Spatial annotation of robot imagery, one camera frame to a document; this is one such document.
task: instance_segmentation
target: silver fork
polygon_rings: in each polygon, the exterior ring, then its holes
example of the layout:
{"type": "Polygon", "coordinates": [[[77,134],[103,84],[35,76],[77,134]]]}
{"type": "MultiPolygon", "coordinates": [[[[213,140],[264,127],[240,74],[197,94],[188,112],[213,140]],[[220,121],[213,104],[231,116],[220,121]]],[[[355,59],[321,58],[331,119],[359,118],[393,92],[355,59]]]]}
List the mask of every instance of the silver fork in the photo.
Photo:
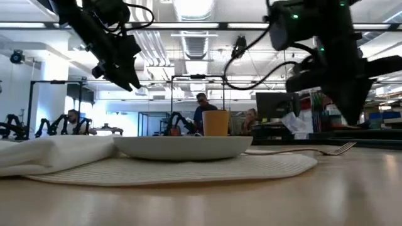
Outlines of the silver fork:
{"type": "Polygon", "coordinates": [[[255,156],[267,156],[267,155],[282,154],[282,153],[292,153],[292,152],[298,152],[298,151],[317,151],[326,156],[338,156],[338,155],[341,155],[341,154],[347,152],[348,150],[350,150],[355,144],[356,144],[356,142],[349,142],[336,150],[328,151],[328,152],[320,151],[318,149],[305,148],[305,149],[294,149],[294,150],[287,150],[287,151],[275,151],[275,152],[271,152],[271,153],[245,152],[244,154],[255,155],[255,156]]]}

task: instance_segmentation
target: white bowl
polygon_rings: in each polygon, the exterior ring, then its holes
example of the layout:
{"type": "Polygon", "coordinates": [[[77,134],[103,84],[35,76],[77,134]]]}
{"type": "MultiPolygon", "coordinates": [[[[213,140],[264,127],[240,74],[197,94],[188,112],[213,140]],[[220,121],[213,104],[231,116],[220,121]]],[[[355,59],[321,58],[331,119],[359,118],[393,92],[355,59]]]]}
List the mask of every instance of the white bowl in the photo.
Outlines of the white bowl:
{"type": "Polygon", "coordinates": [[[114,137],[124,154],[164,161],[202,161],[233,158],[245,152],[252,137],[114,137]]]}

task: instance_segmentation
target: paper cup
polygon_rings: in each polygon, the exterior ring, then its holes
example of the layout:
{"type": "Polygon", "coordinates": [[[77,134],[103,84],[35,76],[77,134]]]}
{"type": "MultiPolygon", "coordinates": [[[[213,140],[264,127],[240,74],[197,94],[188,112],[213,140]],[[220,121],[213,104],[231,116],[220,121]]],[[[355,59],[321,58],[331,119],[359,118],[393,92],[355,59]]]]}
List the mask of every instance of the paper cup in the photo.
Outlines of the paper cup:
{"type": "Polygon", "coordinates": [[[227,136],[229,113],[226,110],[208,110],[202,113],[204,136],[227,136]]]}

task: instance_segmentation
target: round placemat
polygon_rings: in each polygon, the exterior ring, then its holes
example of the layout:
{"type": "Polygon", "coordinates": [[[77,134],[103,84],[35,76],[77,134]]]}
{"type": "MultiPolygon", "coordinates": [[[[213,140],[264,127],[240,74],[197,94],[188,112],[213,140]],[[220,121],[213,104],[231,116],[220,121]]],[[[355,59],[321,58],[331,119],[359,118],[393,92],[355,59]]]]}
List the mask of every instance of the round placemat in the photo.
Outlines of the round placemat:
{"type": "Polygon", "coordinates": [[[299,175],[316,164],[316,159],[301,154],[241,155],[219,161],[182,163],[110,158],[56,173],[26,177],[50,183],[133,186],[285,178],[299,175]]]}

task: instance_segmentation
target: wooden table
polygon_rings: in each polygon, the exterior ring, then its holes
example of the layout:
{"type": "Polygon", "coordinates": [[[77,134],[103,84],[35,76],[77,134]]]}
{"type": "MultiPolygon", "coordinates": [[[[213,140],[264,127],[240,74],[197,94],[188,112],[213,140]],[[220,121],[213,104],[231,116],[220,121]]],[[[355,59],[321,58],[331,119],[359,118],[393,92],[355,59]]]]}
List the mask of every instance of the wooden table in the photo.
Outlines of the wooden table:
{"type": "Polygon", "coordinates": [[[402,225],[402,152],[308,153],[293,178],[101,188],[0,180],[0,225],[402,225]]]}

